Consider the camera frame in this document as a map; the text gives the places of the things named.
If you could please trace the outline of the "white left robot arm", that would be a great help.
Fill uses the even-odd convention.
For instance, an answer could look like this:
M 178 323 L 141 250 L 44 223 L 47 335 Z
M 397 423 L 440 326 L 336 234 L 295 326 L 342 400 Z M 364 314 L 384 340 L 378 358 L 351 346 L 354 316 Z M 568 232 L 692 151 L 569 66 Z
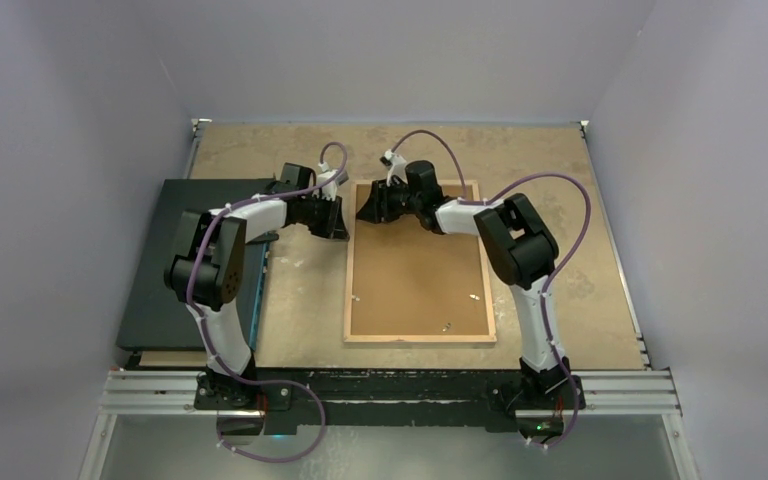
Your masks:
M 252 405 L 263 384 L 236 307 L 247 245 L 295 224 L 316 237 L 348 239 L 338 194 L 347 179 L 345 167 L 287 163 L 279 178 L 245 200 L 182 213 L 164 283 L 196 322 L 208 355 L 206 388 L 232 408 Z

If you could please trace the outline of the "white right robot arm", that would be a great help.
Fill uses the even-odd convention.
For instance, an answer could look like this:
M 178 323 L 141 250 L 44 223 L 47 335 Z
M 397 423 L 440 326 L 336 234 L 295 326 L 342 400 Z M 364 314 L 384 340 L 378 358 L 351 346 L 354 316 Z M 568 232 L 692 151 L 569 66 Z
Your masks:
M 427 160 L 407 162 L 388 153 L 380 161 L 387 175 L 373 182 L 357 219 L 382 224 L 412 215 L 434 234 L 479 238 L 493 272 L 514 298 L 522 338 L 523 397 L 536 407 L 548 405 L 568 383 L 569 365 L 552 331 L 556 321 L 549 305 L 559 247 L 535 207 L 509 188 L 489 200 L 449 196 Z

